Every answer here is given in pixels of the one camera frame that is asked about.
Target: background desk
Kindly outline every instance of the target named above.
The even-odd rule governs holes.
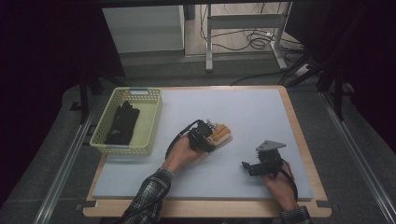
[[[312,217],[327,217],[331,214],[331,208],[318,207],[317,201],[327,202],[326,194],[320,183],[317,170],[310,156],[304,136],[295,117],[292,105],[286,89],[278,86],[267,87],[203,87],[191,89],[203,90],[241,90],[241,89],[278,89],[283,104],[287,111],[290,126],[293,130],[297,146],[302,155],[309,182],[313,190],[314,199],[309,202],[301,202],[308,207]],[[187,90],[189,88],[172,88],[172,90]],[[88,217],[120,217],[131,200],[96,199],[92,192],[99,175],[105,164],[106,155],[102,156],[95,178],[92,182],[87,201],[97,201],[96,207],[84,208],[84,215]],[[172,200],[164,201],[163,217],[277,217],[279,207],[271,200]]]

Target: basket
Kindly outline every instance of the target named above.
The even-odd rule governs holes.
[[[134,136],[129,145],[106,145],[106,135],[111,129],[117,107],[125,101],[140,110],[134,126]],[[103,153],[151,155],[162,105],[160,89],[116,88],[93,133],[90,145],[97,147]]]

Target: plaid sleeve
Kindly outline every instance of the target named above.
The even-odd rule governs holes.
[[[139,191],[137,192],[136,197],[131,202],[129,207],[125,210],[124,216],[130,214],[134,210],[140,208],[141,206],[153,202],[154,200],[159,199],[159,197],[170,189],[171,181],[173,178],[173,174],[163,168],[158,169],[158,171],[154,174],[146,178]],[[158,202],[152,204],[147,209],[138,213],[137,215],[127,219],[124,223],[139,223],[139,224],[147,224],[147,223],[157,223],[160,221],[160,210],[163,207],[163,198],[161,198]]]
[[[292,211],[281,212],[280,217],[282,218],[282,223],[291,224],[312,224],[311,216],[309,216],[308,210],[305,206]]]

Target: white metal stand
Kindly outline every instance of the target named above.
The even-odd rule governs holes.
[[[287,69],[285,60],[279,50],[279,41],[289,16],[290,5],[291,2],[287,2],[282,13],[278,14],[218,16],[212,16],[211,5],[207,5],[206,71],[213,71],[212,30],[247,28],[278,28],[275,40],[271,41],[270,46],[280,69]]]

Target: person's left hand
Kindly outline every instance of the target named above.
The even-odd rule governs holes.
[[[182,167],[187,163],[195,161],[203,153],[204,152],[200,149],[193,150],[190,147],[189,137],[186,134],[182,135],[171,149],[168,157],[163,163],[162,168],[167,169],[172,173],[175,173],[178,168]]]

